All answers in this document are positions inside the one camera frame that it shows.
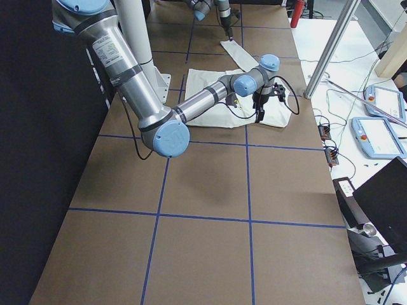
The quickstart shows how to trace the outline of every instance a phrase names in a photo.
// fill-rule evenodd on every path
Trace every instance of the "white pole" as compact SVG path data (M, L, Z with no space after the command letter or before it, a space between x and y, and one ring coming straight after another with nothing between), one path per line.
M135 59L154 88L156 73L141 0L114 0L121 30Z

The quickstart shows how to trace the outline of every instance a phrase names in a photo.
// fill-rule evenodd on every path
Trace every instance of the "black monitor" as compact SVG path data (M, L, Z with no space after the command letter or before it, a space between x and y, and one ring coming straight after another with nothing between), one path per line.
M407 163L394 158L354 198L395 253L407 252Z

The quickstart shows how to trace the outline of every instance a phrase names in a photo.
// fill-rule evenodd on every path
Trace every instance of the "black curtain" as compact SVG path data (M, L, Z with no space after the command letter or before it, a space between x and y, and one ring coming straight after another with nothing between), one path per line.
M0 12L0 304L17 305L36 288L107 107L84 44L53 31L51 1Z

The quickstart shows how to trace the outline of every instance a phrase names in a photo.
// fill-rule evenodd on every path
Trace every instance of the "crumpled white fabric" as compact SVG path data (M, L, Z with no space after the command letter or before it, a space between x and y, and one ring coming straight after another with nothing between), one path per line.
M244 72L249 72L259 65L257 60L248 54L236 41L221 41L221 45Z
M188 71L188 78L186 82L185 99L198 93L206 86L215 83L221 76L238 74L242 72L243 71L240 69L226 72L200 71L190 69ZM276 82L281 84L281 81L279 79L276 79ZM288 97L288 95L289 90L287 90L286 88L286 96ZM243 118L247 118L254 114L254 109L252 108L253 100L251 95L249 95L248 97L241 97L237 95L237 98L238 107L234 108L233 106L230 106L235 114ZM278 97L270 97L268 99L268 102L264 105L264 110L265 117L264 120L260 122L261 124L274 127L287 126L291 112L282 102L279 101ZM237 118L224 104L218 104L210 108L201 116L189 121L187 125L233 128L254 123L255 120L255 116L251 117L250 119Z

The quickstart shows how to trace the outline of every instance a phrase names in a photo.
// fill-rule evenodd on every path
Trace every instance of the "cable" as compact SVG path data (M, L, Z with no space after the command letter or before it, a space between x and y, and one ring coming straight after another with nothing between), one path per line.
M365 55L363 55L363 56L356 57L356 58L354 58L354 59L341 60L341 61L339 61L339 62L329 62L329 63L330 63L330 64L341 64L341 63L343 63L343 62L353 62L353 61L355 61L355 60L357 60L357 59L364 58L364 57L366 57L366 56L368 56L368 55L370 55L370 54L376 52L376 51L379 50L379 49L380 49L380 51L381 51L384 46L388 46L388 45L390 45L390 44L391 44L391 43L387 43L387 44L384 45L384 44L382 43L382 44L380 44L377 48L375 48L372 52L369 52L369 53L367 53L367 54L365 54ZM319 60L306 60L306 59L301 59L300 61L301 61L301 62L319 62Z
M330 102L329 95L328 95L328 92L329 92L329 91L335 91L335 92L338 92L338 93L346 93L346 92L338 91L338 90L335 90L335 89L328 89L328 90L326 90L326 102L327 102L327 104L328 104L328 112L329 112L330 114L332 114L333 116L336 116L337 118L339 118L339 119L341 119L342 121L345 122L345 124L340 124L340 123L335 123L335 124L337 124L337 125L342 125L342 126L346 126L347 123L348 123L348 121L347 121L346 119L344 119L343 117L341 117L341 116L339 116L339 115L337 115L337 114L335 114L335 113L333 113L333 112L331 111L331 102Z
M387 36L386 36L384 42L382 43L382 45L381 45L381 47L380 47L380 49L379 49L379 52L378 52L379 54L382 52L383 47L384 47L385 45L386 45L386 46L389 45L389 44L386 44L386 41L387 41L387 39L389 38L390 34L392 33L392 31L393 31L394 27L396 26L397 22L398 22L398 21L400 20L400 18L403 16L403 14L404 14L404 11L400 14L399 18L396 20L396 22L395 22L395 24L393 25L393 27L391 28L390 32L387 34ZM367 87L367 84L368 84L370 75L371 75L371 73L373 72L373 68L375 67L375 65L377 64L378 61L379 61L379 58L377 58L377 59L373 62L373 64L371 65L371 67L370 67L370 69L369 69L369 72L368 72L368 75L366 75L366 77L364 78L364 80L363 80L363 82L362 82L362 84L361 84L361 86L360 86L360 88L359 88L359 91L361 91L361 90L363 89L362 92L364 93L364 91L365 91L365 89L366 89L366 87ZM354 101L352 102L352 105L350 106L350 110L349 110L349 112L348 112L348 114L347 114L347 117L346 117L346 124L345 124L345 126L347 125L347 121L348 121L348 119L349 119L349 117L350 117L350 114L351 114L352 111L353 111L353 108L354 108L354 106L355 106L355 103L356 103L356 98L354 99ZM340 140L339 140L339 146L338 146L338 147L340 147L341 144L342 144L342 138L343 138L343 133L344 133L344 131L345 131L345 126L343 127L342 131L340 132Z
M314 10L314 14L318 14L319 16L318 17L315 17L314 16L314 19L325 19L325 15L324 14L322 14L320 11L315 11ZM302 13L302 15L301 15L301 17L307 17L307 16L309 16L309 9L308 8L306 8L305 10L303 10L303 13Z
M350 164L352 164L352 166L354 167L354 173L353 173L353 175L351 176L351 178L349 178L349 180L352 180L352 178L355 177L355 175L356 175L356 166L355 166L355 163L353 163L348 157L344 156L344 155L341 154L340 152L338 152L338 154L339 154L340 156L344 157L346 160L348 160L348 161L350 162Z
M401 276L401 274L406 270L407 270L407 267L402 268L402 270L400 270L399 274L397 274L397 276L394 278L394 281L393 281L392 285L390 286L389 292L387 292L386 298L383 301L383 305L386 305L387 299L389 298L390 293L392 292L394 285L396 284L396 282L397 282L398 278Z
M121 97L120 97L120 100L121 100L121 104L123 105L123 108L125 109L126 116L127 116L127 120L128 120L129 125L130 125L130 128L131 128L131 130L132 130L132 135L133 135L133 141L134 141L135 151L136 151L138 157L139 157L141 160L145 161L145 160L147 160L147 159L151 156L151 154L153 153L153 151L150 151L149 154L148 154L146 157L142 157L142 156L140 155L139 146L137 145L137 141L136 141L136 138L135 138L135 133L134 133L134 128L133 128L132 119L130 119L130 115L129 115L129 113L128 113L126 104L125 104L125 102L123 101L123 99L122 99Z
M322 111L319 110L318 108L312 108L312 110L317 110L317 111L319 111L319 113L322 115Z
M323 119L326 119L326 120L328 121L328 125L331 124L331 123L329 122L329 119L328 119L326 116L323 116L323 115L321 115L321 114L317 114L315 117L316 117L316 118L323 118Z
M384 83L384 82L386 82L386 81L390 81L390 80L391 80L391 78L386 79L385 81L378 81L377 83L370 84L370 86L371 86L371 85L377 85L377 84L381 84L381 83Z
M299 115L299 114L300 114L300 104L299 104L299 102L298 102L298 97L297 97L297 94L295 94L293 87L288 83L288 81L287 81L285 78L283 78L282 76L279 76L279 75L273 76L272 78L270 78L269 81L272 81L272 80L275 79L275 78L281 79L283 82L285 82L285 84L286 84L286 85L288 86L288 88L291 90L291 92L292 92L293 95L294 95L295 102L296 102L296 104L297 104L297 111L294 112L294 111L287 105L287 102L286 102L286 101L284 101L284 105L287 107L288 110L291 111L291 113L295 114L296 116Z
M256 115L256 113L254 113L254 114L252 114L251 116L248 116L248 117L242 117L242 116L238 116L237 114L235 114L234 112L233 112L233 110L230 108L230 106L227 104L227 103L225 103L225 102L218 102L218 104L223 104L223 105L225 105L225 106L227 106L227 108L229 109L229 111L236 117L236 118L239 118L239 119L250 119L250 118L252 118L253 116L255 116Z

